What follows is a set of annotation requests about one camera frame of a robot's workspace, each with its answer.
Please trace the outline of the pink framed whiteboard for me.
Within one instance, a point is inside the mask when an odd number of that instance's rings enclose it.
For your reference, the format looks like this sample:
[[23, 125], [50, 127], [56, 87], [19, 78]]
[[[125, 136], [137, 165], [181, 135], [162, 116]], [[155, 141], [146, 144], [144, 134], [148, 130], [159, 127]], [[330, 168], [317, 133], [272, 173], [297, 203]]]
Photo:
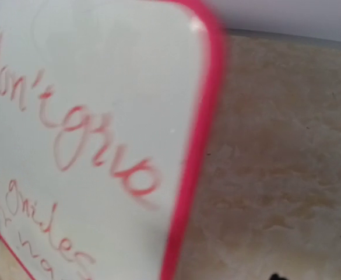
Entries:
[[0, 1], [0, 239], [31, 278], [174, 278], [223, 54], [201, 1]]

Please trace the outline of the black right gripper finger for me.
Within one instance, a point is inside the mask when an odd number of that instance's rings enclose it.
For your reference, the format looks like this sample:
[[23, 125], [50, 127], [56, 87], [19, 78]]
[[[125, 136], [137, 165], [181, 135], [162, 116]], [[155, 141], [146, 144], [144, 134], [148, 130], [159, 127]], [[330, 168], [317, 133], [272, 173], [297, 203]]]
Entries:
[[278, 273], [274, 273], [269, 277], [269, 280], [288, 280], [286, 277], [279, 275]]

